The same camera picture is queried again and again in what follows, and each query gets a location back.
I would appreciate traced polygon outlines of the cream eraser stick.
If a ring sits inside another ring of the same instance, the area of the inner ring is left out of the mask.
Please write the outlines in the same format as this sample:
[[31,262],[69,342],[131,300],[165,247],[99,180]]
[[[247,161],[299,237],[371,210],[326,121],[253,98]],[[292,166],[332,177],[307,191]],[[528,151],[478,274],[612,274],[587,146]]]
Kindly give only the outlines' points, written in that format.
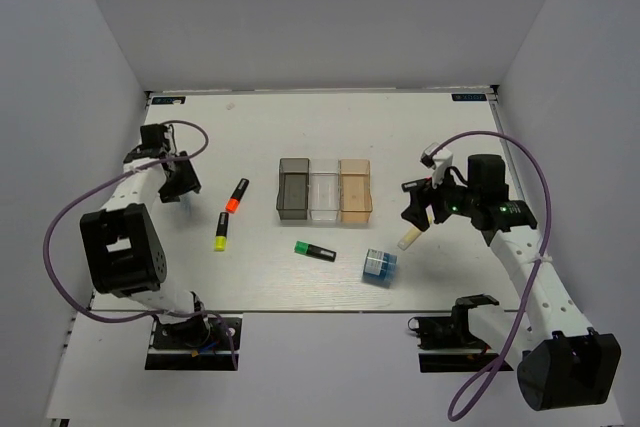
[[402,251],[406,251],[421,235],[422,231],[412,226],[398,241],[397,247]]

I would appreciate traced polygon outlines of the orange cap highlighter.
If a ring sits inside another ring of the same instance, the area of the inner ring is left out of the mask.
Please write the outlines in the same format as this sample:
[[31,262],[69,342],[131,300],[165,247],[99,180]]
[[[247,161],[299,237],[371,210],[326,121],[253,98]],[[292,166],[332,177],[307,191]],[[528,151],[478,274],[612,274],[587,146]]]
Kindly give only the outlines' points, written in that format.
[[237,211],[248,186],[249,180],[247,178],[241,178],[225,206],[226,212],[235,213]]

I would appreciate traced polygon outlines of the yellow cap highlighter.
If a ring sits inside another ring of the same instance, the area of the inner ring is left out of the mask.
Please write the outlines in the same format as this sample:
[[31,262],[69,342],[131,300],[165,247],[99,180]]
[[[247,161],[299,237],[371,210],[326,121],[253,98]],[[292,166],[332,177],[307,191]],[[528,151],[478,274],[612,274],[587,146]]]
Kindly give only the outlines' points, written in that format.
[[219,214],[216,233],[214,239],[214,250],[216,252],[223,252],[227,245],[227,234],[229,227],[229,213],[223,211]]

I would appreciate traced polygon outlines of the blue staple box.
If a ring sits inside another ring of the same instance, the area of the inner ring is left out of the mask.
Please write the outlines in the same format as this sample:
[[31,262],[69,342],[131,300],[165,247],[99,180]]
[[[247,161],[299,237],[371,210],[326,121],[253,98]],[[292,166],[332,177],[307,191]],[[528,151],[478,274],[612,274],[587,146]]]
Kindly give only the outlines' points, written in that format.
[[376,249],[369,249],[363,264],[362,281],[388,288],[395,277],[396,266],[396,255]]

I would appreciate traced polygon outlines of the green cap highlighter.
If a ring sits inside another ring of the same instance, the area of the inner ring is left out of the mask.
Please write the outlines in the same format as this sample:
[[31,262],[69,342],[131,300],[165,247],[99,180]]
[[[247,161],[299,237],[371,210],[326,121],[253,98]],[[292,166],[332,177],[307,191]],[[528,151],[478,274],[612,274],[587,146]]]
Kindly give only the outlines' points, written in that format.
[[336,252],[316,246],[314,244],[309,244],[302,241],[297,241],[294,246],[294,252],[299,255],[303,255],[306,257],[311,257],[314,259],[319,259],[327,262],[334,262],[336,260]]

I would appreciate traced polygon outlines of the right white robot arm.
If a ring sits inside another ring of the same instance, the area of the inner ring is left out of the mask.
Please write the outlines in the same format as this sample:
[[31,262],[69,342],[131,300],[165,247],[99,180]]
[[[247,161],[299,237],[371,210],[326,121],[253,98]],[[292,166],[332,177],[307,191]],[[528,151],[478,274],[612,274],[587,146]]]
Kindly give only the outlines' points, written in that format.
[[525,304],[513,323],[488,294],[461,297],[445,327],[429,329],[434,348],[479,342],[508,349],[525,402],[535,411],[601,405],[609,397],[621,357],[612,334],[598,333],[577,308],[552,261],[539,252],[543,236],[522,200],[509,197],[506,165],[495,154],[471,155],[467,174],[452,164],[450,152],[438,154],[431,177],[403,184],[410,197],[402,212],[416,235],[453,215],[465,217],[500,261]]

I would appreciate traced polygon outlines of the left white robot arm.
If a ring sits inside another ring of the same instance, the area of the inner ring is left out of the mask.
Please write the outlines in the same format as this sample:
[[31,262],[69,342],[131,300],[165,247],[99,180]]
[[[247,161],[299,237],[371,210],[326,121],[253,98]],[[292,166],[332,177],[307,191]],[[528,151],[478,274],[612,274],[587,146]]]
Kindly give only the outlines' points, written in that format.
[[168,278],[168,261],[151,219],[156,201],[176,203],[201,191],[167,122],[140,128],[140,144],[123,161],[125,178],[108,201],[83,215],[80,231],[94,289],[155,310],[168,335],[191,346],[205,343],[211,321],[195,292]]

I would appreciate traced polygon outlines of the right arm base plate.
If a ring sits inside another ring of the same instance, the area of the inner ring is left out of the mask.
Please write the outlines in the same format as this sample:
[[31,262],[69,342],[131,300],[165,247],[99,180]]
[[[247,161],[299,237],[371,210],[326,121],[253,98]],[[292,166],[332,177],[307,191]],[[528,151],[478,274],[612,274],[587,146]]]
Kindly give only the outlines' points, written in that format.
[[456,333],[449,317],[412,317],[407,329],[418,340],[421,373],[475,373],[498,357],[484,341]]

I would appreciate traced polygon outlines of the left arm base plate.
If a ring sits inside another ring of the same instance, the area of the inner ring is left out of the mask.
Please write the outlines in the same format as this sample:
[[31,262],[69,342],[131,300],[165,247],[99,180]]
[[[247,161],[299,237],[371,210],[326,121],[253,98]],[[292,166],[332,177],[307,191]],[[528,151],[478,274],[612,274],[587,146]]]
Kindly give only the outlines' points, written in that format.
[[146,354],[147,371],[235,371],[239,363],[243,318],[208,318],[209,327],[194,321],[154,322]]

